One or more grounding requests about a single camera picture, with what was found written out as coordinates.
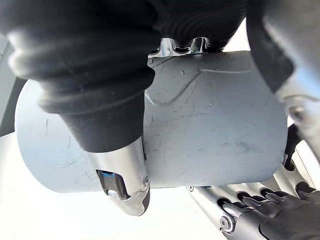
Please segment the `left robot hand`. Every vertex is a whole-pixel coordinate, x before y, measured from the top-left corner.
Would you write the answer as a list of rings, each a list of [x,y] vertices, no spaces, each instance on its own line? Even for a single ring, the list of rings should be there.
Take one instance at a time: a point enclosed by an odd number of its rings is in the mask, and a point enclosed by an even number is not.
[[[320,191],[293,161],[282,165],[271,182],[187,189],[227,240],[320,238]]]

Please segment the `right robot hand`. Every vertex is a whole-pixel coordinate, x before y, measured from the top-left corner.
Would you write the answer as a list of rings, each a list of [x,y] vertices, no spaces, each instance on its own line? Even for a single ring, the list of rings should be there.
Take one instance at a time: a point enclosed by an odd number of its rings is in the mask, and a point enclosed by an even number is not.
[[[221,51],[247,13],[244,0],[3,0],[0,32],[20,78],[37,81],[40,107],[58,114],[96,161],[104,192],[126,214],[150,202],[145,167],[148,56],[173,39]]]

